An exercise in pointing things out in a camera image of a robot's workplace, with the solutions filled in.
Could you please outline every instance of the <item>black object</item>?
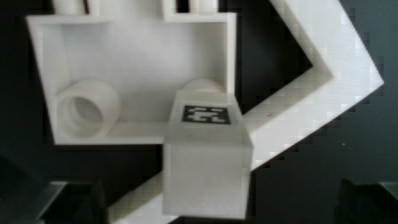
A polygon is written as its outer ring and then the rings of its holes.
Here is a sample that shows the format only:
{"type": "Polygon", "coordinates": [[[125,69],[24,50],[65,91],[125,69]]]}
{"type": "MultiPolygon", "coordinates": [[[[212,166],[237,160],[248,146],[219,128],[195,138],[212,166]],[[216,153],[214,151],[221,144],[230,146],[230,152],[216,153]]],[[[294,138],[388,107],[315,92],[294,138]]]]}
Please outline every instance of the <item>black object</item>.
{"type": "Polygon", "coordinates": [[[182,121],[204,124],[230,124],[227,108],[184,106],[182,121]]]}
{"type": "Polygon", "coordinates": [[[67,183],[42,216],[45,224],[106,224],[100,183],[67,183]]]}
{"type": "Polygon", "coordinates": [[[398,201],[379,184],[353,185],[340,181],[335,224],[395,224],[398,201]]]}

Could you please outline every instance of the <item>cylindrical hole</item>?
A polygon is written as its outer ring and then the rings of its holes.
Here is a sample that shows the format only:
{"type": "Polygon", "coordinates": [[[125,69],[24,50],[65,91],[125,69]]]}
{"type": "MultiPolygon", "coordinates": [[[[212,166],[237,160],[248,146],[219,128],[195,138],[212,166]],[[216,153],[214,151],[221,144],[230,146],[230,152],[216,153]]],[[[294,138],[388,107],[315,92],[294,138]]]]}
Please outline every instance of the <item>cylindrical hole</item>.
{"type": "Polygon", "coordinates": [[[58,107],[60,128],[76,138],[92,137],[102,126],[102,116],[95,104],[81,97],[65,99],[58,107]]]}

